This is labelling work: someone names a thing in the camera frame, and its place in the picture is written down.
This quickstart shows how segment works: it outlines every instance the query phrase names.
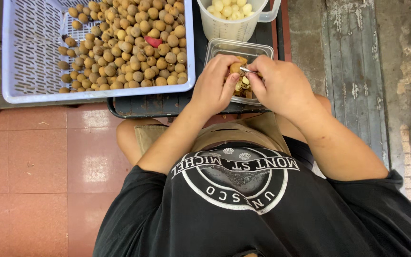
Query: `scallop shell graphic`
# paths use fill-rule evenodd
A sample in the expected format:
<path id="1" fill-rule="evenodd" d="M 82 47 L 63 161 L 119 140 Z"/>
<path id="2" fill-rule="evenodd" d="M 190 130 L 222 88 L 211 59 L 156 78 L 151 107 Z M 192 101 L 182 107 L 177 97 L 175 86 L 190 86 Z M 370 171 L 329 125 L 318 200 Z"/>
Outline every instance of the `scallop shell graphic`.
<path id="1" fill-rule="evenodd" d="M 230 155 L 230 154 L 232 154 L 234 152 L 234 149 L 232 149 L 232 148 L 225 148 L 225 149 L 223 149 L 223 153 L 225 154 L 225 155 Z"/>
<path id="2" fill-rule="evenodd" d="M 242 153 L 242 154 L 239 155 L 239 158 L 242 161 L 248 160 L 248 159 L 250 159 L 250 157 L 251 157 L 251 155 L 249 153 Z"/>

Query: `concrete floor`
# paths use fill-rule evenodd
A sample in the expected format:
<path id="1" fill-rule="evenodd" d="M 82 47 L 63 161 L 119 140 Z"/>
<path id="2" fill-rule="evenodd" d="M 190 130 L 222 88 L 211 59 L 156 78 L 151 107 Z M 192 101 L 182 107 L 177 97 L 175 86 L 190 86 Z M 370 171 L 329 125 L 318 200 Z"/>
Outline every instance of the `concrete floor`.
<path id="1" fill-rule="evenodd" d="M 322 33 L 327 2 L 289 1 L 292 60 L 303 69 L 313 91 L 322 95 L 326 95 L 327 81 Z M 375 13 L 385 91 L 390 167 L 404 177 L 405 188 L 401 191 L 411 200 L 411 0 L 376 1 Z"/>

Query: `hand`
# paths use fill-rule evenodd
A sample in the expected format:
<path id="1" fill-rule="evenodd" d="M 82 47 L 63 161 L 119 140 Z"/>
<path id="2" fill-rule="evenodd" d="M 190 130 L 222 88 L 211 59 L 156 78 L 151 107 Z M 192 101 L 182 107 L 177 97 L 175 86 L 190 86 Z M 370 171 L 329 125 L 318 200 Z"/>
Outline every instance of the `hand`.
<path id="1" fill-rule="evenodd" d="M 253 73 L 247 73 L 246 77 L 258 100 L 276 114 L 288 119 L 318 102 L 304 73 L 291 62 L 273 61 L 260 55 L 247 68 L 263 75 L 264 82 Z"/>
<path id="2" fill-rule="evenodd" d="M 196 82 L 189 103 L 198 115 L 210 119 L 229 105 L 239 74 L 230 74 L 224 85 L 223 80 L 228 67 L 238 61 L 236 56 L 219 54 L 207 63 Z"/>

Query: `left hand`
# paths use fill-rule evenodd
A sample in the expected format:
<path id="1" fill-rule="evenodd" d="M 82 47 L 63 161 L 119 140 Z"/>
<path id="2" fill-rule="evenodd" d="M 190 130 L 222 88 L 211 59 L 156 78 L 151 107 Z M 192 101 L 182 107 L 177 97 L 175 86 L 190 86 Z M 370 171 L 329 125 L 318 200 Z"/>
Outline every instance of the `left hand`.
<path id="1" fill-rule="evenodd" d="M 229 105 L 239 74 L 230 74 L 224 85 L 223 79 L 228 73 L 228 67 L 238 61 L 234 55 L 219 54 L 207 63 L 196 82 L 189 103 L 198 115 L 209 119 Z"/>

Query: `plastic container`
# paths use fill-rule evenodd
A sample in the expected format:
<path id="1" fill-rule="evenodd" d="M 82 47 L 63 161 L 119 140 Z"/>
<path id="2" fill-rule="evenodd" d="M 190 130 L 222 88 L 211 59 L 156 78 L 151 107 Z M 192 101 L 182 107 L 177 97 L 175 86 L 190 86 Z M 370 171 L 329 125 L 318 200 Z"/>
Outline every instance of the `plastic container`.
<path id="1" fill-rule="evenodd" d="M 244 58 L 247 58 L 248 63 L 253 62 L 256 57 L 260 55 L 266 55 L 272 60 L 274 59 L 274 49 L 270 46 L 221 38 L 213 38 L 209 41 L 209 45 L 207 46 L 207 54 L 205 55 L 204 67 L 210 61 L 210 59 L 214 58 L 214 56 L 216 56 L 217 54 L 242 56 Z M 238 102 L 255 106 L 262 105 L 262 103 L 258 101 L 254 94 L 253 99 L 233 96 L 231 98 L 231 102 Z"/>
<path id="2" fill-rule="evenodd" d="M 151 86 L 131 89 L 58 94 L 61 75 L 72 72 L 60 70 L 60 60 L 72 59 L 58 53 L 59 46 L 67 46 L 61 39 L 69 35 L 84 40 L 85 34 L 98 22 L 89 22 L 83 29 L 74 30 L 74 20 L 67 10 L 85 0 L 4 0 L 2 94 L 9 103 L 50 102 L 114 96 L 151 95 L 184 92 L 193 88 L 196 81 L 193 15 L 191 1 L 185 1 L 187 73 L 183 85 Z"/>
<path id="3" fill-rule="evenodd" d="M 247 42 L 251 38 L 256 23 L 271 22 L 277 17 L 281 2 L 281 0 L 275 0 L 271 11 L 263 11 L 269 0 L 247 0 L 247 3 L 253 6 L 255 12 L 253 15 L 242 20 L 224 20 L 207 11 L 207 8 L 212 4 L 212 0 L 197 1 L 201 10 L 202 27 L 208 40 L 224 38 L 242 42 Z"/>

